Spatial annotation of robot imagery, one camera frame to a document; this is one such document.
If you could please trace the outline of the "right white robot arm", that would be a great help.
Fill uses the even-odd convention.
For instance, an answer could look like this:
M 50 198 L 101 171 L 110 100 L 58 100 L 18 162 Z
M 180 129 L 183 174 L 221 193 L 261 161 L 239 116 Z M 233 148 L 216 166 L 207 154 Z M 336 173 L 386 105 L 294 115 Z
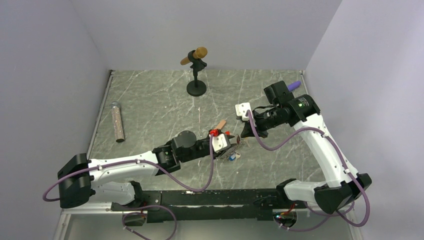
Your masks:
M 245 123 L 241 137 L 260 140 L 268 137 L 268 130 L 288 124 L 295 130 L 293 134 L 305 141 L 324 175 L 321 182 L 291 178 L 280 183 L 276 187 L 276 203 L 288 208 L 295 201 L 309 202 L 326 214 L 333 214 L 360 197 L 372 180 L 367 173 L 359 173 L 343 155 L 313 98 L 308 94 L 295 97 L 284 81 L 263 91 L 269 102 L 264 112 L 256 112 L 248 102 L 235 105 L 237 118 Z

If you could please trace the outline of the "red carabiner keyring with chain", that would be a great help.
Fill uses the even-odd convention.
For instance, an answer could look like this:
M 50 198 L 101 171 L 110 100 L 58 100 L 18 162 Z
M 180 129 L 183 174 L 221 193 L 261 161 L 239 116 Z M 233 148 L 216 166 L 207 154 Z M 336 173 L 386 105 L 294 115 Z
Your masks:
M 239 153 L 240 155 L 242 154 L 242 150 L 247 149 L 250 144 L 249 141 L 246 140 L 245 138 L 240 137 L 239 134 L 237 134 L 239 136 L 239 144 L 235 145 L 235 146 L 231 146 L 228 150 L 223 151 L 222 153 L 219 154 L 219 156 L 217 156 L 215 159 L 218 161 L 229 161 L 229 156 L 234 154 L 234 153 Z

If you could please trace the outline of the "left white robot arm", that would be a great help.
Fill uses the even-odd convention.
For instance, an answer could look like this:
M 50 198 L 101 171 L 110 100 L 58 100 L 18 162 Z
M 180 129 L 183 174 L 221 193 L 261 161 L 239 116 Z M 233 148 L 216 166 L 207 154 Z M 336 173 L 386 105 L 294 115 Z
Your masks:
M 115 202 L 137 210 L 144 203 L 141 185 L 120 180 L 169 175 L 180 170 L 182 163 L 206 156 L 215 159 L 236 146 L 231 139 L 228 131 L 219 129 L 203 139 L 185 130 L 164 145 L 132 156 L 89 159 L 86 153 L 76 154 L 57 173 L 60 207 L 71 209 L 93 201 Z

